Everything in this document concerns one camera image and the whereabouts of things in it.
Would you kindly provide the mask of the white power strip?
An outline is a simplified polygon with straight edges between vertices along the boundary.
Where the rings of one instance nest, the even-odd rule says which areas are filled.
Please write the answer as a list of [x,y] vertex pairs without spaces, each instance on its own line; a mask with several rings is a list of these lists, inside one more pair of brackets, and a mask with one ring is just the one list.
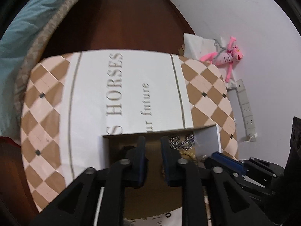
[[255,119],[242,79],[231,85],[231,89],[228,90],[228,97],[233,107],[238,142],[257,141],[258,134],[255,128]]

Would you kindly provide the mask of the white cardboard box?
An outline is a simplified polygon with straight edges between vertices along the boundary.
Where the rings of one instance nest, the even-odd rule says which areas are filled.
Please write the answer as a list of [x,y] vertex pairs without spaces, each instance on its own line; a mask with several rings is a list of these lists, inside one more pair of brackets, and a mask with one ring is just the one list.
[[[183,149],[171,147],[170,138],[179,136],[180,140],[184,140],[187,135],[192,135],[194,145],[185,155]],[[178,159],[183,158],[200,166],[205,157],[221,150],[217,125],[171,132],[144,133],[143,137],[145,137],[145,156],[148,159],[147,176],[143,187],[125,190],[123,216],[127,219],[147,218],[180,208],[181,187],[169,186],[169,182],[181,173]]]

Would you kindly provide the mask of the checkered printed tablecloth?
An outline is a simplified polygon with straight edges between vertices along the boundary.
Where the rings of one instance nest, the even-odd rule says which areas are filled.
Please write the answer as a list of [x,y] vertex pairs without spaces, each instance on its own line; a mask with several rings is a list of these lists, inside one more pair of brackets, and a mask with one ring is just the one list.
[[[221,152],[238,143],[221,71],[197,60],[142,50],[92,50],[39,62],[21,116],[22,157],[39,211],[86,168],[109,168],[144,133],[217,125]],[[187,155],[192,135],[171,137]],[[182,207],[130,225],[181,225]]]

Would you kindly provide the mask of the pink panther plush toy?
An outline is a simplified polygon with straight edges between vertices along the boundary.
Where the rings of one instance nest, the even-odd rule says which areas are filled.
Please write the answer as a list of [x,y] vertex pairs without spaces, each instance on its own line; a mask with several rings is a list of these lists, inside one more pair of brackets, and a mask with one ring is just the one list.
[[228,66],[225,82],[230,81],[234,64],[239,63],[243,59],[243,54],[236,45],[236,37],[231,36],[229,43],[223,47],[218,40],[214,39],[214,45],[221,48],[218,52],[208,53],[200,58],[201,62],[210,62],[216,66]]

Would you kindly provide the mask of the white box under plush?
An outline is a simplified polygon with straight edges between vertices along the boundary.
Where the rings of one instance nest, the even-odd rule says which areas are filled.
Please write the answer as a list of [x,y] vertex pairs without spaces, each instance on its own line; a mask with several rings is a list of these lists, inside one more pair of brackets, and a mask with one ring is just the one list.
[[179,58],[185,62],[192,59],[200,61],[200,58],[208,53],[218,52],[221,48],[214,45],[214,39],[206,39],[201,36],[184,34],[184,54]]

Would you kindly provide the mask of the bed with patterned mattress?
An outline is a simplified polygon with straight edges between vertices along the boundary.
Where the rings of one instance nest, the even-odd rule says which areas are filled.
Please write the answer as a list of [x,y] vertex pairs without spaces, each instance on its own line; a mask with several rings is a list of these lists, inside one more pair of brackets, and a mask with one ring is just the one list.
[[[31,70],[37,65],[37,63],[41,59],[45,47],[47,46],[49,39],[51,38],[52,34],[54,33],[58,25],[63,21],[64,17],[67,15],[69,10],[78,1],[79,0],[65,0],[63,2],[63,4],[59,7],[57,12],[55,12],[55,14],[51,17],[51,19],[46,23],[45,27],[39,32],[39,34],[35,38],[32,46],[30,47],[30,49],[28,50],[25,56],[25,59],[21,65],[21,68],[17,74],[17,78],[15,81],[14,106],[17,114],[19,130],[20,130],[21,112],[24,104],[24,95],[26,92],[26,87],[29,81]],[[16,143],[20,143],[20,136],[18,139],[11,139],[11,140],[13,140]]]

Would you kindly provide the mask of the light blue duvet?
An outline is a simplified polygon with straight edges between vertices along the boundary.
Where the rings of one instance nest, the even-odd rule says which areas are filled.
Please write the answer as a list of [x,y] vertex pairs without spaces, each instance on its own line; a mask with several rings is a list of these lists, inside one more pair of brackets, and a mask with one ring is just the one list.
[[15,81],[39,32],[65,0],[29,0],[1,38],[1,136],[20,136],[14,106]]

